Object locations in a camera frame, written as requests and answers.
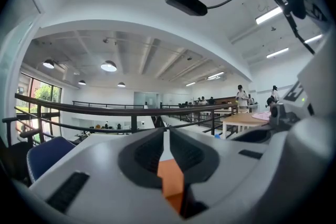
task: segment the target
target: table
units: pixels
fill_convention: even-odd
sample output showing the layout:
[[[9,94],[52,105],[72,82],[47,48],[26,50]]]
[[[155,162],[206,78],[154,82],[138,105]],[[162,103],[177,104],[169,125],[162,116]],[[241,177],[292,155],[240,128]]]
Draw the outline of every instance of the table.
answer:
[[[252,117],[252,113],[238,113],[223,119],[223,134],[226,138],[226,126],[233,125],[238,126],[238,131],[242,127],[256,127],[267,123],[267,121],[255,119]]]

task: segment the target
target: glass panel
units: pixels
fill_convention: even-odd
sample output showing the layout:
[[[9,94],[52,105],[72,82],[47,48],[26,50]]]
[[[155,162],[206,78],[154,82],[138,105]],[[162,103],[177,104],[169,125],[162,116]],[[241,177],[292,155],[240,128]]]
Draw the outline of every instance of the glass panel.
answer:
[[[51,132],[50,132],[50,124],[49,124],[48,122],[44,122],[44,121],[42,121],[42,126],[43,126],[43,132],[46,133],[46,134],[50,134],[50,135],[51,135]],[[50,140],[51,138],[45,136],[44,139],[45,139],[45,141],[48,141],[48,140]]]
[[[19,83],[16,92],[24,96],[29,96],[31,82],[32,82],[31,77],[28,77],[21,73],[19,76]],[[16,99],[16,106],[23,111],[29,112],[28,111],[29,104],[25,101]]]
[[[61,102],[61,88],[54,86],[52,91],[52,102],[59,103]]]
[[[46,84],[42,81],[34,79],[33,85],[31,88],[32,88],[31,89],[32,91],[30,93],[30,97],[40,99],[40,100],[45,100],[45,101],[51,100],[51,85],[50,84]],[[30,104],[30,112],[36,113],[37,105]],[[49,109],[42,106],[41,112],[42,113],[49,112]]]
[[[38,129],[38,120],[37,119],[31,120],[31,126],[34,127],[35,129]],[[37,140],[38,142],[40,142],[39,134],[35,134],[33,138]]]
[[[59,123],[59,117],[51,118],[51,121]],[[53,136],[61,136],[61,128],[57,125],[52,124],[52,135]]]

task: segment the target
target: white shirt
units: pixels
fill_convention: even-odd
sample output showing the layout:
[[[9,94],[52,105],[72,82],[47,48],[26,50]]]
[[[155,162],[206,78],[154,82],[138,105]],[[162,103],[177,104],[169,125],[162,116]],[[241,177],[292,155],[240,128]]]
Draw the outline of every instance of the white shirt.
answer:
[[[272,90],[272,95],[274,96],[275,101],[278,102],[279,99],[280,99],[280,95],[279,95],[278,91],[277,90]]]
[[[247,106],[248,95],[246,94],[246,92],[244,90],[243,91],[239,91],[237,93],[236,98],[237,97],[238,97],[238,105],[239,106]]]

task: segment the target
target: pink object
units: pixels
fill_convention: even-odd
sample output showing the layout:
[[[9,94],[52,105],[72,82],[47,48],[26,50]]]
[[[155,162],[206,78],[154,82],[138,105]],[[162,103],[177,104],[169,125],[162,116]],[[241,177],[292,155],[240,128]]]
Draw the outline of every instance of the pink object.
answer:
[[[263,120],[263,121],[269,121],[269,116],[271,116],[270,111],[255,113],[252,115],[253,118]]]

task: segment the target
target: window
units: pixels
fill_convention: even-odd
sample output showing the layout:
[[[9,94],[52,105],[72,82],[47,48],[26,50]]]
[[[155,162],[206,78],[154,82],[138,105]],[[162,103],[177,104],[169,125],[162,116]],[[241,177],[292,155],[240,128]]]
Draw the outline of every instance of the window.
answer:
[[[21,73],[19,77],[17,93],[25,95],[25,96],[29,96],[32,81],[33,79],[31,77],[28,77]],[[29,104],[25,101],[16,99],[16,107],[25,112],[29,112]]]
[[[38,79],[32,78],[30,76],[27,76],[25,74],[20,74],[19,77],[19,83],[17,87],[17,93],[30,96],[32,98],[49,101],[49,102],[56,102],[59,103],[61,100],[61,93],[62,88],[54,86],[52,84],[48,84],[46,82],[40,81]],[[27,102],[16,100],[16,107],[22,111],[36,114],[37,113],[37,105],[35,104],[29,104]],[[22,114],[21,111],[16,110],[17,114]],[[50,115],[50,118],[46,118],[47,120],[51,120],[54,122],[60,122],[59,119],[59,111],[55,109],[50,109],[41,107],[41,113],[53,113]],[[33,128],[38,128],[38,121],[37,119],[28,119],[23,120],[26,124]],[[42,128],[43,132],[46,134],[51,134],[54,136],[61,136],[61,130],[59,126],[52,125],[47,122],[42,122]],[[25,127],[20,122],[16,122],[16,130],[19,133],[30,130],[30,128]],[[35,135],[34,139],[39,141],[39,135]]]

